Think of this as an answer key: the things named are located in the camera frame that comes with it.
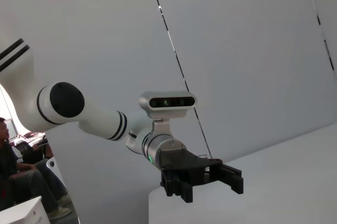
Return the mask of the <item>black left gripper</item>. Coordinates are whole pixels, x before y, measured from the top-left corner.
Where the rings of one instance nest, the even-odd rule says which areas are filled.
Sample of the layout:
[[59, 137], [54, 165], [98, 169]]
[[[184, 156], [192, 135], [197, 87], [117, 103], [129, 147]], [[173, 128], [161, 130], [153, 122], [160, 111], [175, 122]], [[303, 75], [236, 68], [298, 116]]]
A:
[[161, 186], [168, 196], [180, 196], [193, 202], [193, 187], [220, 181], [237, 194], [244, 192], [242, 171], [223, 164], [220, 159], [200, 158], [186, 149], [158, 151], [156, 167], [161, 172]]

